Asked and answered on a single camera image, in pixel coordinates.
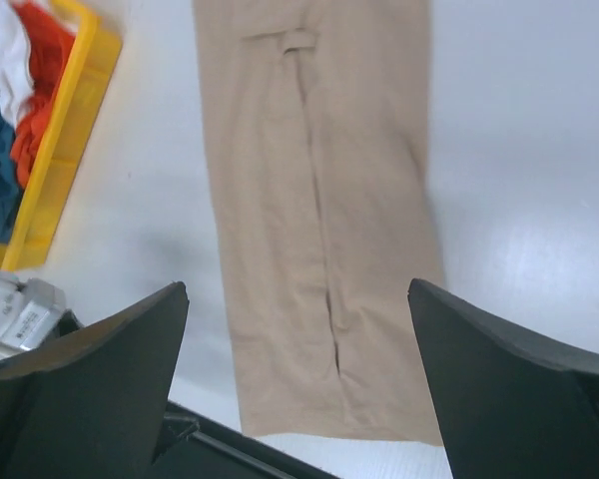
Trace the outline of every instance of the red cloth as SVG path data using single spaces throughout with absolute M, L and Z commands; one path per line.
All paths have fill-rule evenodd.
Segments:
M 30 1 L 14 5 L 31 41 L 29 70 L 33 78 L 33 96 L 29 113 L 16 127 L 11 158 L 16 162 L 18 183 L 27 186 L 42 136 L 49 125 L 60 79 L 73 47 L 74 37 L 56 20 Z

